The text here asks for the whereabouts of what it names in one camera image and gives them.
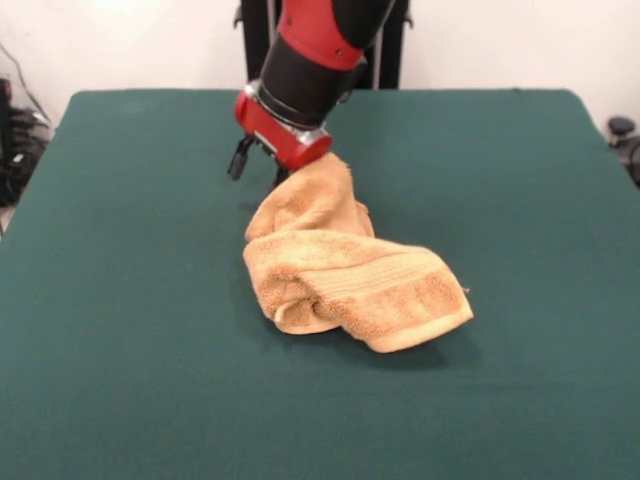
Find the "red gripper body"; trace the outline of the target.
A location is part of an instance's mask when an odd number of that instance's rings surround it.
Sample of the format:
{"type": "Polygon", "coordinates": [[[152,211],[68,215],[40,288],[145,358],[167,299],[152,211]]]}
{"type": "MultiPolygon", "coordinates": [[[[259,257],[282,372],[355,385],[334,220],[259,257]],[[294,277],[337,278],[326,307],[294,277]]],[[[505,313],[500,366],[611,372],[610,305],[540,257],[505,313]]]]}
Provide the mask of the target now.
{"type": "Polygon", "coordinates": [[[283,123],[259,101],[259,85],[259,81],[249,82],[236,99],[234,114],[245,136],[251,135],[254,144],[289,171],[299,170],[329,152],[332,137],[324,128],[300,130],[283,123]]]}

